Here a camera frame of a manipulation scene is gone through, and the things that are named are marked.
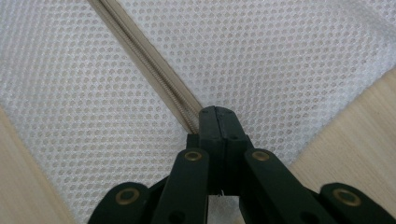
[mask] white mesh fabric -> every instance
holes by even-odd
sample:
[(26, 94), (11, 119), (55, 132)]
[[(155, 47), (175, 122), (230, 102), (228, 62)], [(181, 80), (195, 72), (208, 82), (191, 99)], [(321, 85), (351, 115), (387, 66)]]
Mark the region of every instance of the white mesh fabric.
[[(396, 63), (393, 1), (120, 3), (203, 105), (290, 163)], [(186, 133), (80, 1), (2, 1), (0, 104), (78, 223), (114, 185), (169, 173)], [(212, 200), (232, 223), (236, 200)]]
[(82, 1), (2, 1), (0, 104), (77, 223), (115, 185), (152, 185), (186, 132)]

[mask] beige zipper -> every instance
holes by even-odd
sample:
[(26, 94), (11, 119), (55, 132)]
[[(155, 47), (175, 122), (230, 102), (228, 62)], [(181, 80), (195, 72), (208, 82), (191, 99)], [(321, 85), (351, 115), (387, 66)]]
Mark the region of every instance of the beige zipper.
[(202, 106), (116, 0), (89, 0), (136, 66), (188, 133), (198, 133)]

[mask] mesh laundry bag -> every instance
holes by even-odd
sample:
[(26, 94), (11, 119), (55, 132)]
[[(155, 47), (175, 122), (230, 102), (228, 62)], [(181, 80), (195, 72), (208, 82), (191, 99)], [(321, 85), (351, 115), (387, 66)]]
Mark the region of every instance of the mesh laundry bag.
[[(396, 64), (390, 0), (114, 3), (203, 106), (234, 110), (287, 164)], [(0, 104), (77, 222), (112, 186), (169, 173), (186, 133), (88, 3), (0, 8)], [(236, 199), (209, 210), (239, 216)]]

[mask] light wood tabletop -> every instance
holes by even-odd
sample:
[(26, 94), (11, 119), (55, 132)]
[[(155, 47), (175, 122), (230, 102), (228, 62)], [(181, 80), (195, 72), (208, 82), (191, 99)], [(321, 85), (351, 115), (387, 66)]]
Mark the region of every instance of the light wood tabletop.
[[(324, 128), (291, 171), (314, 191), (351, 185), (396, 217), (395, 99), (393, 69)], [(1, 108), (0, 176), (0, 223), (75, 222)]]

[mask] zipper strip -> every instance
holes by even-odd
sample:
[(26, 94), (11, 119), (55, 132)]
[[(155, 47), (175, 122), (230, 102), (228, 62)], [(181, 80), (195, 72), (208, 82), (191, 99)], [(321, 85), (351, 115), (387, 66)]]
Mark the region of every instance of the zipper strip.
[(89, 2), (184, 129), (188, 133), (198, 133), (198, 113), (202, 109), (201, 104), (149, 43), (117, 0)]

